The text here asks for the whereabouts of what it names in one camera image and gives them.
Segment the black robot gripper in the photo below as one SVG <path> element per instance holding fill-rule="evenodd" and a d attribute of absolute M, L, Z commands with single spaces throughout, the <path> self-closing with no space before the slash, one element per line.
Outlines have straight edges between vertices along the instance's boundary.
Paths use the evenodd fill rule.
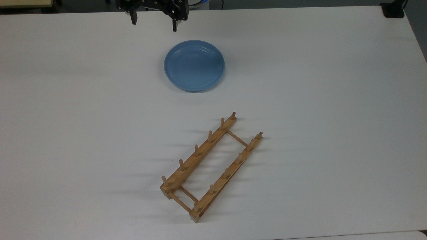
<path fill-rule="evenodd" d="M 159 10 L 172 18 L 173 32 L 177 32 L 177 21 L 187 20 L 189 14 L 187 0 L 117 0 L 116 7 L 130 15 L 133 25 L 137 24 L 137 9 L 140 7 Z"/>

